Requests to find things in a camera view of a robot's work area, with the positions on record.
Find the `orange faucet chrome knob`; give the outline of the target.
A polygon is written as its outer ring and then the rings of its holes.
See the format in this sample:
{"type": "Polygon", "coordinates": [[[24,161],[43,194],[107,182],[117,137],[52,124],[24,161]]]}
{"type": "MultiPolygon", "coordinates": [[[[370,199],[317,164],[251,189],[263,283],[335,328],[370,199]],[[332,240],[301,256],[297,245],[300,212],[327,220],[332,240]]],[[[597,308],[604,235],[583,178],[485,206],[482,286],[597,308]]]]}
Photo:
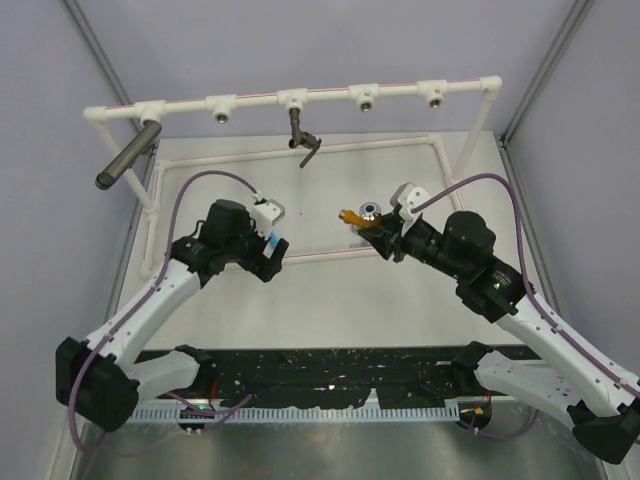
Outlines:
{"type": "Polygon", "coordinates": [[[382,215],[381,207],[375,202],[362,204],[357,211],[342,209],[338,218],[354,233],[360,230],[377,227],[380,224],[382,215]]]}

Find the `white PVC pipe frame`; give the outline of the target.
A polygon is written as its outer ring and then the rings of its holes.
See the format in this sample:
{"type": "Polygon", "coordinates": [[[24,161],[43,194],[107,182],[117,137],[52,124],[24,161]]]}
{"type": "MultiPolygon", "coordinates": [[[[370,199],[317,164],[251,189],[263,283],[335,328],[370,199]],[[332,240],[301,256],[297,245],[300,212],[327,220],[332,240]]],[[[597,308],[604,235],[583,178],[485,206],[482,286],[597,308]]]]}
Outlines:
{"type": "MultiPolygon", "coordinates": [[[[437,133],[416,137],[321,145],[318,150],[320,153],[342,153],[409,145],[429,145],[435,151],[442,171],[443,181],[446,185],[451,186],[453,181],[459,178],[467,168],[493,104],[500,95],[502,86],[503,80],[501,77],[487,76],[465,81],[427,80],[408,84],[359,84],[330,89],[309,90],[301,88],[280,90],[266,94],[219,95],[208,96],[198,100],[174,102],[154,100],[124,106],[87,107],[83,112],[83,117],[96,130],[107,149],[117,155],[117,152],[122,149],[118,147],[108,129],[108,122],[111,120],[135,120],[142,127],[147,120],[156,120],[161,123],[162,119],[167,115],[207,112],[212,114],[217,122],[224,124],[231,118],[231,114],[238,109],[278,106],[284,108],[288,114],[291,108],[299,108],[302,112],[304,106],[309,103],[349,101],[354,103],[360,111],[369,112],[375,106],[377,100],[391,97],[420,97],[425,100],[428,107],[437,109],[442,105],[446,96],[450,94],[478,93],[483,97],[483,100],[455,165],[450,164],[441,135],[437,133]]],[[[303,147],[161,160],[153,167],[152,182],[149,188],[142,185],[136,174],[130,171],[131,168],[128,169],[122,177],[141,202],[143,215],[147,219],[147,237],[144,243],[143,259],[139,271],[140,276],[143,278],[149,277],[154,266],[153,249],[158,237],[161,208],[160,196],[164,176],[169,170],[292,158],[299,148],[303,147]]]]}

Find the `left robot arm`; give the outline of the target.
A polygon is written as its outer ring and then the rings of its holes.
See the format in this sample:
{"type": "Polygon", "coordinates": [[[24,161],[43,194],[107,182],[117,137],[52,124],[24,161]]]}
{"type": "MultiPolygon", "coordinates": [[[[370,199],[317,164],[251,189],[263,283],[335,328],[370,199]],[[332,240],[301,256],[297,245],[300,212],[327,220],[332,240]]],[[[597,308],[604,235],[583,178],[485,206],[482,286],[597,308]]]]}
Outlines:
{"type": "Polygon", "coordinates": [[[197,235],[175,240],[168,260],[145,287],[109,321],[83,340],[66,338],[55,353],[59,403],[105,432],[114,432],[142,401],[184,390],[207,395],[215,381],[205,351],[181,345],[144,362],[138,357],[169,317],[229,264],[262,282],[282,269],[288,242],[270,243],[285,209],[274,200],[251,207],[215,201],[197,235]]]}

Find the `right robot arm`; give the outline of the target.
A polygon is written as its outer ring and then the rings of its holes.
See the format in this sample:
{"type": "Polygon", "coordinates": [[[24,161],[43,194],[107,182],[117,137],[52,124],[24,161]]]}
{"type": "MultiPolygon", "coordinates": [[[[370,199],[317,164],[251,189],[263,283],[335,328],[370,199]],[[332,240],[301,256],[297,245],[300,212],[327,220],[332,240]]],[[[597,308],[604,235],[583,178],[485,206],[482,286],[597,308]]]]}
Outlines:
{"type": "Polygon", "coordinates": [[[495,234],[480,215],[455,212],[438,231],[422,218],[407,224],[389,213],[358,234],[384,259],[411,257],[455,279],[464,306],[518,338],[549,367],[518,366],[477,346],[473,359],[452,370],[459,391],[484,387],[513,396],[567,426],[597,458],[624,460],[639,438],[638,375],[599,351],[494,255],[495,234]]]}

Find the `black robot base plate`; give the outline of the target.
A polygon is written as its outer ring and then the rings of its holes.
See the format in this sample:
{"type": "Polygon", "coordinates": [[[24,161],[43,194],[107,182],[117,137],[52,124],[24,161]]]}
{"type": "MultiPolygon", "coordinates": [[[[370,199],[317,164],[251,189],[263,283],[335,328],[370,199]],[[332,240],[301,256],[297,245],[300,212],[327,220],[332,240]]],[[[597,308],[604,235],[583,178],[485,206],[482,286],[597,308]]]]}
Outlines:
{"type": "Polygon", "coordinates": [[[460,360],[459,347],[212,350],[209,372],[185,399],[243,399],[256,408],[361,408],[375,394],[385,409],[439,406],[447,399],[488,393],[460,360]]]}

